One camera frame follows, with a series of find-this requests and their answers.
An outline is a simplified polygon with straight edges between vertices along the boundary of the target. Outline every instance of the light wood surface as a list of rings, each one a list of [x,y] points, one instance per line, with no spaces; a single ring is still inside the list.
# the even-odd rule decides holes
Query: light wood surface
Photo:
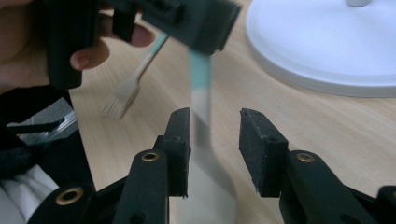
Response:
[[[226,49],[213,56],[212,90],[212,139],[237,189],[237,223],[283,223],[278,199],[262,199],[255,192],[238,150],[243,107],[266,115],[290,141],[290,149],[318,154],[344,184],[371,196],[383,185],[396,185],[396,99],[330,95],[269,76],[248,45],[250,1],[239,3],[244,8]],[[187,48],[171,38],[142,76],[141,90],[124,118],[101,117],[107,97],[149,50],[106,42],[109,60],[87,71],[83,85],[71,91],[98,189],[126,176],[136,152],[152,148],[164,133],[171,112],[191,103]]]

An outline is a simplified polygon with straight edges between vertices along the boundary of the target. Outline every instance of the finger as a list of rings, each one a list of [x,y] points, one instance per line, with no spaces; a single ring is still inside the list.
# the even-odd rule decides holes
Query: finger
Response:
[[[98,39],[94,46],[75,52],[70,58],[70,64],[79,71],[94,68],[103,63],[109,54],[106,43]]]
[[[112,17],[101,14],[99,16],[98,28],[99,28],[99,36],[120,39],[112,31],[112,28],[113,28]],[[148,46],[149,44],[151,44],[154,41],[154,39],[155,39],[154,33],[152,33],[147,28],[145,28],[141,25],[135,24],[134,32],[132,34],[130,44],[135,47],[145,47],[145,46]]]
[[[22,6],[31,2],[33,2],[33,0],[0,0],[0,9],[3,7]]]

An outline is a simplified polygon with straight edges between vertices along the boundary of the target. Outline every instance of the black handle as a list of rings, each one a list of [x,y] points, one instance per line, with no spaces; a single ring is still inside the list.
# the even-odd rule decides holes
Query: black handle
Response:
[[[45,0],[48,23],[49,83],[68,90],[81,85],[82,73],[70,65],[70,57],[79,49],[92,46],[97,13],[96,0]]]

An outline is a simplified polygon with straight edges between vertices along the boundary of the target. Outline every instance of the fingernail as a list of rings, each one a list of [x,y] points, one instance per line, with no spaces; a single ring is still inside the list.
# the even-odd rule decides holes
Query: fingernail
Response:
[[[73,68],[77,70],[82,70],[85,68],[85,66],[90,63],[90,61],[87,58],[79,58],[79,59],[72,59],[70,62],[73,66]]]

